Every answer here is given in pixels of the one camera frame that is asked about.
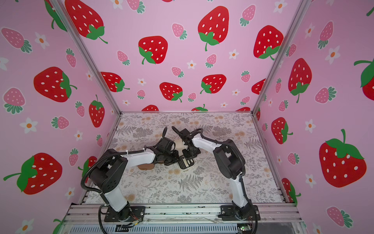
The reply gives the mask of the black tray cream case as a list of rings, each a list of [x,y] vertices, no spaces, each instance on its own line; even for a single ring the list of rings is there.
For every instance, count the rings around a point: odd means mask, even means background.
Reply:
[[[178,159],[178,165],[180,169],[186,170],[195,164],[193,159],[186,159],[185,156],[180,156]]]

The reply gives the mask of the tan brown case lid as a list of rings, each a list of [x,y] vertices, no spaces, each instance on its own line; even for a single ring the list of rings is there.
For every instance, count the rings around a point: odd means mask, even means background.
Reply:
[[[138,165],[137,166],[139,168],[139,170],[152,170],[155,168],[155,165],[154,164],[141,164],[141,165]]]

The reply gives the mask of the cream case lid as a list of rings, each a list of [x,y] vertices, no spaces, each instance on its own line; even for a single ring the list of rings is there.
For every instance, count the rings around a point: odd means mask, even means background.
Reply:
[[[184,142],[181,139],[178,139],[175,141],[175,150],[182,152],[184,149],[186,149],[186,146]]]

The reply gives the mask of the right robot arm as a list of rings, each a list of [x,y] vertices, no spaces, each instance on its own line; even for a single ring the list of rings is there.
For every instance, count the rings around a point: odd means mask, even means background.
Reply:
[[[231,216],[237,220],[254,220],[258,222],[257,210],[248,198],[244,186],[243,176],[246,174],[245,159],[236,144],[228,139],[218,141],[204,136],[203,129],[192,132],[187,129],[179,131],[172,127],[173,131],[181,138],[181,144],[175,146],[178,151],[178,164],[185,170],[194,165],[194,159],[205,150],[214,155],[221,174],[229,180],[232,190],[233,212]]]

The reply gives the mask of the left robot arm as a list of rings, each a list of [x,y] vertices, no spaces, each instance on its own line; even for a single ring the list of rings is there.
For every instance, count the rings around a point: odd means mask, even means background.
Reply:
[[[108,206],[109,212],[114,212],[119,221],[131,217],[130,203],[123,196],[119,183],[126,168],[140,165],[168,164],[177,160],[178,151],[175,142],[167,137],[167,127],[162,137],[154,146],[144,146],[142,150],[117,152],[107,150],[96,163],[82,176],[81,187],[84,190],[98,193]]]

